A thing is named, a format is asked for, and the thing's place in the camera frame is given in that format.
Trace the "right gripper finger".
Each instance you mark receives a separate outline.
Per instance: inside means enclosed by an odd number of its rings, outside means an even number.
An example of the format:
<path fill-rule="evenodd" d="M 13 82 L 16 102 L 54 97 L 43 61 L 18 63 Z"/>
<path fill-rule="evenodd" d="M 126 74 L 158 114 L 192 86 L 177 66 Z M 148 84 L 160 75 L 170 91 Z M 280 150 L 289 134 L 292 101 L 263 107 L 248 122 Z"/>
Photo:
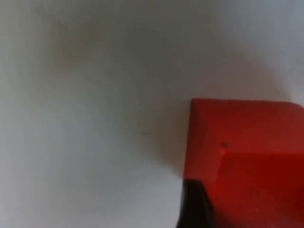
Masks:
<path fill-rule="evenodd" d="M 212 228 L 213 206 L 200 180 L 185 179 L 177 228 Z"/>

